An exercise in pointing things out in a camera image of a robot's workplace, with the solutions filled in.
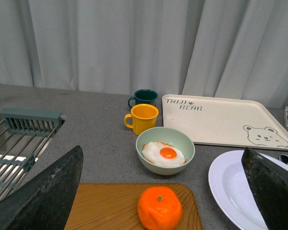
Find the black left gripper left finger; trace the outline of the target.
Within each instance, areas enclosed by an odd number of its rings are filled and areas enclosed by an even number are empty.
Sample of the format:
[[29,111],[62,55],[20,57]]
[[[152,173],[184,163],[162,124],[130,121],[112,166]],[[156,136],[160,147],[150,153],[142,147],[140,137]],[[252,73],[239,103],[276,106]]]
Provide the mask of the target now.
[[62,230],[79,186],[83,151],[75,146],[0,201],[0,230]]

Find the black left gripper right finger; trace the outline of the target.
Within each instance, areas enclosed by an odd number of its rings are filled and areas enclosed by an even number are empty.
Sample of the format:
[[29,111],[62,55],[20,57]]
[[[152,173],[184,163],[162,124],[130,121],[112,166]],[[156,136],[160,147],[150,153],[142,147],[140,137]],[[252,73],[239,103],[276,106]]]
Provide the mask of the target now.
[[269,230],[288,230],[288,171],[246,147],[241,163]]

